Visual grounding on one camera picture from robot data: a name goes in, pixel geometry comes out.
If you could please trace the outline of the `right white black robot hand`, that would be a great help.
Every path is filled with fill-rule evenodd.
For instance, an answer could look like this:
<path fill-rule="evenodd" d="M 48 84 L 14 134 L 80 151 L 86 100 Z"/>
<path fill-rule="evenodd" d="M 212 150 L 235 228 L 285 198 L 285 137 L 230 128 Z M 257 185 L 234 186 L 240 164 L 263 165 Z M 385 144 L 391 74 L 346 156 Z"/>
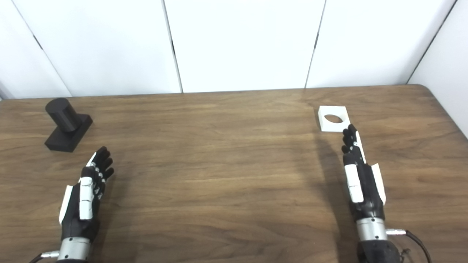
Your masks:
<path fill-rule="evenodd" d="M 385 220 L 383 188 L 378 187 L 373 167 L 366 161 L 361 136 L 353 124 L 343 130 L 343 163 L 354 221 Z"/>

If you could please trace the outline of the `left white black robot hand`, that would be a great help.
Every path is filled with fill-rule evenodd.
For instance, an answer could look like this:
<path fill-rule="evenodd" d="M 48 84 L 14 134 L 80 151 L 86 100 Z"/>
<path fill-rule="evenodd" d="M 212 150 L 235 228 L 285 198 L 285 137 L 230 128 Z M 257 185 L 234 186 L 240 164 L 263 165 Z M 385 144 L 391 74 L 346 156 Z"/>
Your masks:
<path fill-rule="evenodd" d="M 79 181 L 66 186 L 59 222 L 61 240 L 81 237 L 94 241 L 100 229 L 98 218 L 107 180 L 114 174 L 107 147 L 99 148 L 82 168 Z"/>

